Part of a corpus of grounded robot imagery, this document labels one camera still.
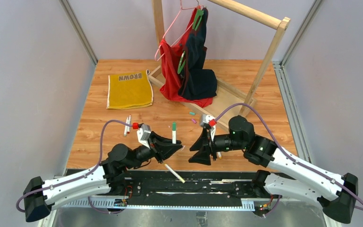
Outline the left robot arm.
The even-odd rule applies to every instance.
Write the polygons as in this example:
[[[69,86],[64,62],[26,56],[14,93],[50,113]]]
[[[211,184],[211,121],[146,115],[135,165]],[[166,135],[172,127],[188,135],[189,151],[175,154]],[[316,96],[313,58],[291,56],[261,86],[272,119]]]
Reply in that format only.
[[[143,145],[135,149],[122,143],[115,145],[97,167],[53,180],[35,177],[23,192],[26,222],[41,220],[62,205],[87,196],[122,194],[129,169],[140,168],[152,158],[162,163],[182,147],[180,140],[173,142],[152,131]]]

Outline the white pen yellow cap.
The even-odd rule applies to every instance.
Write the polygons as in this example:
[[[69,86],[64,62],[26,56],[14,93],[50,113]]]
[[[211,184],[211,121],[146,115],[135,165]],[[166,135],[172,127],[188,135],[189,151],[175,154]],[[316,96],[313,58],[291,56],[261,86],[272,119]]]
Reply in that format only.
[[[186,181],[176,172],[174,171],[168,164],[164,164],[165,168],[170,171],[178,180],[180,180],[182,183],[185,183]]]

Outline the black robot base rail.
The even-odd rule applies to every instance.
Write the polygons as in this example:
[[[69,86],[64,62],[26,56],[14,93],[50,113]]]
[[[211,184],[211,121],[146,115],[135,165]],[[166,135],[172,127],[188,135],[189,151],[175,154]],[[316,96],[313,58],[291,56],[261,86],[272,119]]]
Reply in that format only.
[[[116,189],[100,196],[125,200],[128,207],[150,208],[237,208],[244,199],[262,203],[277,200],[276,195],[256,189],[255,172],[181,171],[182,183],[169,171],[129,171]]]

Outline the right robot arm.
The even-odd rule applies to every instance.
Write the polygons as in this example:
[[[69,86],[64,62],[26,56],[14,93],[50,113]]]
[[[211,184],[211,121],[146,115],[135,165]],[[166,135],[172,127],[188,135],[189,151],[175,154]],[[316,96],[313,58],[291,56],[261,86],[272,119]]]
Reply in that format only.
[[[351,223],[358,194],[358,177],[324,170],[285,151],[263,136],[257,135],[254,126],[238,115],[229,120],[228,134],[215,135],[215,118],[201,117],[202,133],[190,150],[195,154],[190,163],[211,165],[218,152],[241,150],[249,162],[278,170],[289,176],[284,178],[268,171],[259,170],[251,185],[256,193],[280,195],[305,201],[322,209],[329,218]]]

